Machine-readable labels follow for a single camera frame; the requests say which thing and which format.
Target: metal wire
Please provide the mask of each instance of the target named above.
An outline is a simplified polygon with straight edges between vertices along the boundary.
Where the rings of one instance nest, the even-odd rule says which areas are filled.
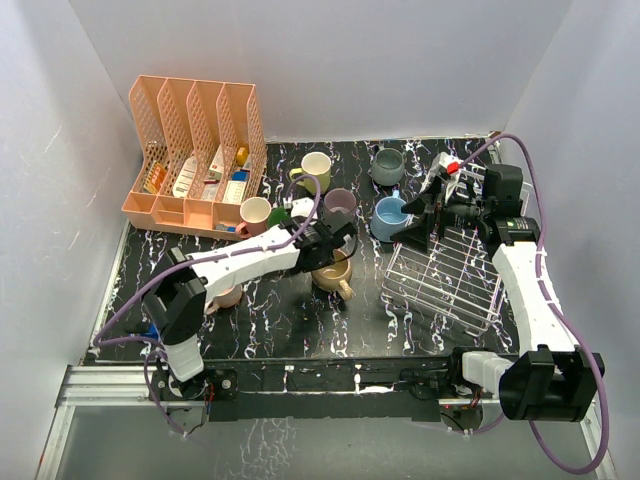
[[[482,192],[484,167],[467,165],[457,192],[466,197],[467,179]],[[531,186],[523,185],[523,211]],[[398,306],[457,322],[466,333],[480,336],[500,321],[504,301],[502,281],[476,232],[447,229],[445,238],[429,239],[429,253],[397,244],[382,282],[382,295]]]

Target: green cup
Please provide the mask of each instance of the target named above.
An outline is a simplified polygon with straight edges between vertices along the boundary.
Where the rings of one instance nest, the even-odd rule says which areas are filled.
[[[271,211],[271,215],[269,215],[269,218],[267,219],[267,227],[271,228],[274,225],[278,225],[281,221],[286,220],[288,218],[291,218],[291,217],[289,217],[289,214],[287,213],[284,207],[274,208]]]

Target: pink mug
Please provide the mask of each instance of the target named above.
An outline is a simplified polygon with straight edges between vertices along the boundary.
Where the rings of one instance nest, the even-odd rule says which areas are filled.
[[[271,204],[266,198],[252,197],[240,205],[242,223],[236,227],[240,238],[256,237],[267,231],[267,219],[271,214]]]

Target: blue mug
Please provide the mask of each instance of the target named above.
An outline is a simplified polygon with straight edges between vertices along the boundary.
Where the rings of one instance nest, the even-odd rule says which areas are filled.
[[[409,214],[402,213],[406,202],[400,198],[398,190],[391,197],[380,200],[371,219],[371,233],[381,242],[391,242],[391,235],[404,228]]]

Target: table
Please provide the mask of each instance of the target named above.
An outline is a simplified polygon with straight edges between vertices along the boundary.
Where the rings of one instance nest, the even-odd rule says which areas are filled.
[[[288,171],[313,151],[328,154],[333,162],[331,187],[343,187],[358,199],[359,251],[353,260],[351,286],[356,293],[345,303],[335,293],[312,284],[310,274],[275,273],[247,282],[241,303],[203,317],[200,331],[205,360],[385,357],[447,355],[456,345],[489,347],[499,353],[516,353],[518,338],[513,317],[505,304],[502,320],[480,338],[452,329],[452,322],[398,307],[381,300],[380,288],[392,244],[371,238],[368,222],[376,202],[392,193],[375,185],[369,176],[374,147],[395,148],[404,153],[406,175],[400,183],[405,199],[420,192],[433,157],[441,151],[465,158],[484,139],[421,139],[268,145],[268,162],[260,195],[280,204],[289,185]],[[481,163],[491,162],[485,152]],[[305,195],[304,189],[298,195]],[[184,253],[208,251],[223,241],[186,235],[151,232],[128,227],[106,317],[110,317],[149,278],[161,256],[179,246]],[[149,322],[135,306],[108,337],[121,336],[140,322]],[[143,344],[89,349],[85,364],[96,362],[141,363]]]

